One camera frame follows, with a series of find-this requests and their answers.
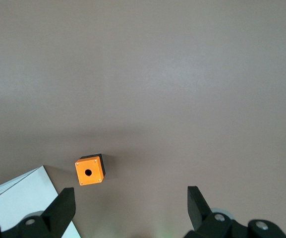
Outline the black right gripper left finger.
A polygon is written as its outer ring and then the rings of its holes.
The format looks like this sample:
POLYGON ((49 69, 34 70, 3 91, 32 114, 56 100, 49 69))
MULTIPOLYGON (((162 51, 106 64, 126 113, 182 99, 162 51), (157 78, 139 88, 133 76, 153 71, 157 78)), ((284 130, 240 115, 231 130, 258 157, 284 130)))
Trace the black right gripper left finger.
POLYGON ((74 188, 64 188, 39 216, 29 216, 0 238, 62 238, 75 215, 74 188))

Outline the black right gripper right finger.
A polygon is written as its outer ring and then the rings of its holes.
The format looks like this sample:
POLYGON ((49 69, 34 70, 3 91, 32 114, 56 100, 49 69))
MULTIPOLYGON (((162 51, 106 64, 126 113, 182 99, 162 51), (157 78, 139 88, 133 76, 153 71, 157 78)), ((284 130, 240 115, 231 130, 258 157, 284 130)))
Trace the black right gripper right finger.
POLYGON ((270 221, 255 219, 244 226, 222 212, 213 212, 197 186, 187 189, 187 210, 193 230, 183 238, 286 238, 270 221))

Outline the white drawer cabinet shell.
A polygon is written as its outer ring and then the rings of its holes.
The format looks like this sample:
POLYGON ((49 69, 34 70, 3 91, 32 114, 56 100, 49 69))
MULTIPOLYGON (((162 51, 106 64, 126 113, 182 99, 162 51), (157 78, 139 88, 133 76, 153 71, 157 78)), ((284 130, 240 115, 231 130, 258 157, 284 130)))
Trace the white drawer cabinet shell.
MULTIPOLYGON (((60 194, 41 166, 0 185, 0 229, 13 228, 29 216, 39 216, 60 194)), ((62 238, 81 238, 71 221, 62 238)))

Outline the orange button box black base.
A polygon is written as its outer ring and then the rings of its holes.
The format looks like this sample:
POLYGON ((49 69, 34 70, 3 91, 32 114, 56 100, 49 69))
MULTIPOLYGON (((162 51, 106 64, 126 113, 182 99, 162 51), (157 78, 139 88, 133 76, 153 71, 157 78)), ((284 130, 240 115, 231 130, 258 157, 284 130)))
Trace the orange button box black base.
POLYGON ((102 154, 81 157, 75 168, 80 186, 101 183, 106 175, 102 154))

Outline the brown table cover sheet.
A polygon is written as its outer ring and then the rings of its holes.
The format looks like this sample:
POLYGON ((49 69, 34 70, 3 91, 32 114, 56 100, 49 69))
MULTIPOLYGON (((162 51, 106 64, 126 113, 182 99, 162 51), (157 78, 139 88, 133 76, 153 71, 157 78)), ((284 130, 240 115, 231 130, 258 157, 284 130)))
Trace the brown table cover sheet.
POLYGON ((286 0, 0 0, 0 184, 41 165, 82 238, 181 238, 194 185, 286 233, 286 0))

